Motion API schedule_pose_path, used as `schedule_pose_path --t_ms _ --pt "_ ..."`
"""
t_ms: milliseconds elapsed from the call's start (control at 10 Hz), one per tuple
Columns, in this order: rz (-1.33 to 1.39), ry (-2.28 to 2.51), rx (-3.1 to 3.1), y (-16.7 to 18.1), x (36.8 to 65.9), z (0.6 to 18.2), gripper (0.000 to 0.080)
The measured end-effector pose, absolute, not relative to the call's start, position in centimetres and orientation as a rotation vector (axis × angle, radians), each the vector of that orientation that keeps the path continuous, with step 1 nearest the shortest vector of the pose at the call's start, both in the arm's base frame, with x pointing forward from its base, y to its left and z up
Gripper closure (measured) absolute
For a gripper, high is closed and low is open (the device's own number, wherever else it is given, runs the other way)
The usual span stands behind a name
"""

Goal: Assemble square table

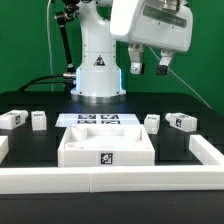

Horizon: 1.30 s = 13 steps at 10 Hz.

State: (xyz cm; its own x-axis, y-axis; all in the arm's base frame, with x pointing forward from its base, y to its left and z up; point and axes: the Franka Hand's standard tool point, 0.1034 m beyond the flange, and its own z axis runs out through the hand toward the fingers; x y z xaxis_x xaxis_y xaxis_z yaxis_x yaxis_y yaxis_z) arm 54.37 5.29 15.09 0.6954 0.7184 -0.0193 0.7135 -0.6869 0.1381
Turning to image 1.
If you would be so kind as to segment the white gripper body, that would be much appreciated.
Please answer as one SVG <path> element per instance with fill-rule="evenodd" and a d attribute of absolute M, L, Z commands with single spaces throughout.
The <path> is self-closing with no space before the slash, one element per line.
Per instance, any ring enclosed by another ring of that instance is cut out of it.
<path fill-rule="evenodd" d="M 115 40 L 186 52 L 192 28 L 185 0 L 113 0 L 110 32 Z"/>

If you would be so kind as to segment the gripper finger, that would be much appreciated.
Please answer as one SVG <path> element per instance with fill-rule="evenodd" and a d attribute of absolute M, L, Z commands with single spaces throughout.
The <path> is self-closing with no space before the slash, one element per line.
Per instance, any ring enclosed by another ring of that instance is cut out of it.
<path fill-rule="evenodd" d="M 161 58 L 156 68 L 156 74 L 159 76 L 166 76 L 168 74 L 169 65 L 174 57 L 173 50 L 162 49 Z"/>
<path fill-rule="evenodd" d="M 128 53 L 131 62 L 130 72 L 135 75 L 142 75 L 144 71 L 143 62 L 144 47 L 142 44 L 130 43 Z"/>

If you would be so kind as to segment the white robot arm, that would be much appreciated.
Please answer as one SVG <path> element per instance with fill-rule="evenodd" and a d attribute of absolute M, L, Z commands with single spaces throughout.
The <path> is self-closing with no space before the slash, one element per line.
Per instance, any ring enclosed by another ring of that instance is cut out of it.
<path fill-rule="evenodd" d="M 191 44 L 193 14 L 187 0 L 81 1 L 78 18 L 82 63 L 71 94 L 88 103 L 111 103 L 126 94 L 116 64 L 118 41 L 128 44 L 130 72 L 136 75 L 143 73 L 145 47 L 161 50 L 156 73 L 164 76 L 174 54 Z"/>

